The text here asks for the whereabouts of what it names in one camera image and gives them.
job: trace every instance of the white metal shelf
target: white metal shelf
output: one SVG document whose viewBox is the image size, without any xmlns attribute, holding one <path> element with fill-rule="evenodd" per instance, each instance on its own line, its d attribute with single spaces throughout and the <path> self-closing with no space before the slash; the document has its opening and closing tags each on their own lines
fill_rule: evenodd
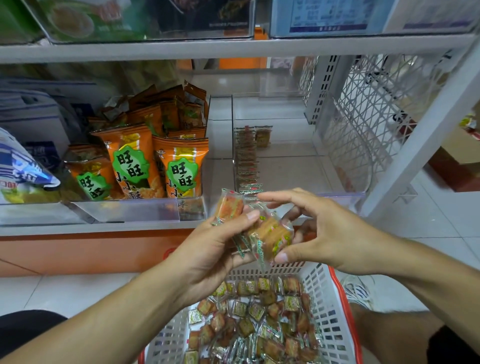
<svg viewBox="0 0 480 364">
<path fill-rule="evenodd" d="M 310 55 L 416 54 L 470 45 L 475 34 L 346 36 L 270 40 L 193 40 L 0 47 L 0 63 L 134 61 Z"/>
</svg>

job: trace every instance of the black shorts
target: black shorts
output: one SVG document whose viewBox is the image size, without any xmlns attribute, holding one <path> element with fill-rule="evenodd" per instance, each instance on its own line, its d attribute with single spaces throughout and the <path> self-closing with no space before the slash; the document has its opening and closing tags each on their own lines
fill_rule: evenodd
<svg viewBox="0 0 480 364">
<path fill-rule="evenodd" d="M 447 326 L 443 326 L 430 338 L 427 359 L 428 364 L 480 363 L 480 356 Z"/>
</svg>

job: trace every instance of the forearm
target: forearm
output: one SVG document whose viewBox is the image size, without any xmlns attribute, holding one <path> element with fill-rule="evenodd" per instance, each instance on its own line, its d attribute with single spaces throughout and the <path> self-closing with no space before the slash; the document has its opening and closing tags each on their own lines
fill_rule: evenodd
<svg viewBox="0 0 480 364">
<path fill-rule="evenodd" d="M 421 243 L 399 239 L 385 267 L 480 354 L 480 271 Z"/>
<path fill-rule="evenodd" d="M 166 269 L 160 264 L 141 274 L 0 363 L 133 363 L 181 309 L 178 282 Z"/>
</svg>

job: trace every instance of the left hand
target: left hand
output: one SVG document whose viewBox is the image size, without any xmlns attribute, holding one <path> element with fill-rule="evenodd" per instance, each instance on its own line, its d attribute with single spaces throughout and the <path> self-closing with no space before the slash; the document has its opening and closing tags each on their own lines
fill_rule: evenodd
<svg viewBox="0 0 480 364">
<path fill-rule="evenodd" d="M 247 230 L 258 220 L 258 210 L 212 226 L 214 218 L 205 220 L 165 260 L 167 271 L 176 275 L 179 304 L 187 307 L 212 294 L 234 268 L 254 261 L 252 254 L 232 255 L 227 247 L 230 239 Z"/>
</svg>

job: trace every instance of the leg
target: leg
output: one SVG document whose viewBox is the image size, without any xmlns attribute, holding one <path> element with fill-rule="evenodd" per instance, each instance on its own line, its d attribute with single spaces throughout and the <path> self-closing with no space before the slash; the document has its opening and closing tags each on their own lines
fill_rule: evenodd
<svg viewBox="0 0 480 364">
<path fill-rule="evenodd" d="M 382 364 L 427 364 L 430 338 L 443 323 L 430 312 L 371 311 L 350 303 L 361 344 Z"/>
</svg>

